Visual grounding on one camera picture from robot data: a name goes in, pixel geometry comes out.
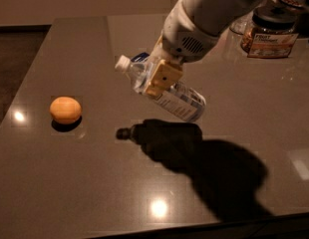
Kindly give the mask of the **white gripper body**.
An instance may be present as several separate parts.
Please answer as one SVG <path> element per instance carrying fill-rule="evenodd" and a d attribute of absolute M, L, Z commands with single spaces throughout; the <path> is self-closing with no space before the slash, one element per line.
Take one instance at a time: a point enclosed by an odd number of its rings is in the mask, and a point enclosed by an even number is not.
<path fill-rule="evenodd" d="M 161 58 L 172 64 L 196 62 L 201 60 L 217 41 L 217 37 L 205 33 L 192 22 L 182 0 L 178 0 L 165 18 L 151 58 Z"/>

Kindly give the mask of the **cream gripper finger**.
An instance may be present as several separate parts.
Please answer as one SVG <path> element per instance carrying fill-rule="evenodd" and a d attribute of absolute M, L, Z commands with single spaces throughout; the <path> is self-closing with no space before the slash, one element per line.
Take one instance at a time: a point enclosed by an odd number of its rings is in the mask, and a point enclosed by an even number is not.
<path fill-rule="evenodd" d="M 158 97 L 175 84 L 182 75 L 183 71 L 181 66 L 172 65 L 166 60 L 159 60 L 152 67 L 144 93 L 152 97 Z"/>

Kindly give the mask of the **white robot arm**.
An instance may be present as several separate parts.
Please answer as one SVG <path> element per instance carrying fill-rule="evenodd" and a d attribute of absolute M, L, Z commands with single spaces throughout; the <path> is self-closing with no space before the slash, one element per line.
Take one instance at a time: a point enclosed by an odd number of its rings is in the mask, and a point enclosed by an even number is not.
<path fill-rule="evenodd" d="M 178 0 L 166 17 L 161 35 L 150 55 L 154 72 L 146 94 L 161 95 L 182 76 L 181 65 L 201 60 L 232 22 L 251 12 L 252 29 L 261 34 L 287 35 L 297 16 L 263 0 Z M 296 0 L 309 13 L 309 0 Z"/>

